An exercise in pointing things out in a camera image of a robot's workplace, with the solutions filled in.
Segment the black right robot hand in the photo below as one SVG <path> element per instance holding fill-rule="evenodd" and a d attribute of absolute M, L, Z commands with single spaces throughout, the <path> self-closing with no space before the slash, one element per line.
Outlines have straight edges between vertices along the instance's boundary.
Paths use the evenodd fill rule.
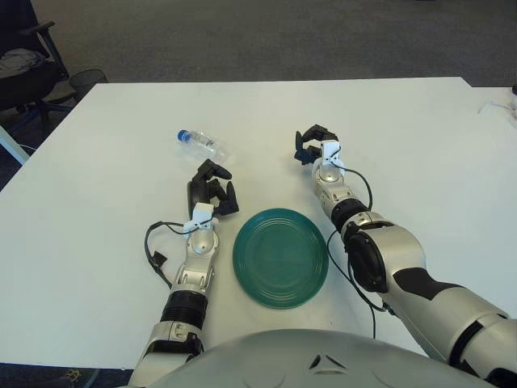
<path fill-rule="evenodd" d="M 304 147 L 306 142 L 317 140 L 317 141 L 337 141 L 338 137 L 330 132 L 328 129 L 314 124 L 304 134 L 299 131 L 296 132 L 295 136 L 295 149 L 294 158 L 301 162 L 302 165 L 314 163 L 314 161 L 322 156 L 320 148 L 309 145 L 307 148 Z"/>

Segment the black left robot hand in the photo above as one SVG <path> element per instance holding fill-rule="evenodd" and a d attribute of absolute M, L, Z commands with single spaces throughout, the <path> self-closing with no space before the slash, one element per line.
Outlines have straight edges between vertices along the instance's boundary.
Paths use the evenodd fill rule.
<path fill-rule="evenodd" d="M 187 204 L 191 217 L 198 203 L 211 204 L 217 198 L 213 214 L 226 216 L 239 211 L 232 174 L 223 166 L 207 158 L 187 184 Z"/>

